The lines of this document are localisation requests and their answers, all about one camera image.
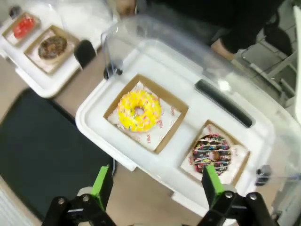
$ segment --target clear plastic lid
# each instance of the clear plastic lid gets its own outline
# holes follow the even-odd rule
[[[10,11],[20,7],[33,14],[42,29],[58,26],[79,40],[90,40],[94,47],[100,45],[99,35],[116,21],[106,0],[13,0],[7,6]]]
[[[109,77],[139,73],[150,78],[189,106],[184,122],[195,131],[204,119],[214,121],[249,150],[236,185],[240,191],[300,180],[300,125],[250,76],[148,16],[118,22],[104,36]]]

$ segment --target black mat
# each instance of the black mat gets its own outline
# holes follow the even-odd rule
[[[50,100],[24,91],[0,125],[0,174],[41,220],[56,196],[73,199],[112,158]]]

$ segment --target sprinkle donut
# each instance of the sprinkle donut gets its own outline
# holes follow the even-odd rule
[[[131,132],[147,132],[160,120],[160,102],[145,90],[128,92],[118,104],[118,117],[125,129]]]
[[[218,134],[206,135],[198,139],[192,154],[197,172],[203,173],[203,167],[213,165],[220,176],[231,163],[230,145]]]

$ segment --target person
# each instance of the person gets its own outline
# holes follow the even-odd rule
[[[189,32],[232,60],[256,36],[284,0],[116,0],[121,18],[137,11]]]

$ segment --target hand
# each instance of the hand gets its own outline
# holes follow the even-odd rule
[[[227,60],[233,60],[234,55],[233,53],[229,52],[223,45],[221,39],[218,39],[211,45],[211,49],[218,53],[219,55],[223,56]]]
[[[116,9],[121,18],[134,15],[135,7],[136,0],[116,0]]]

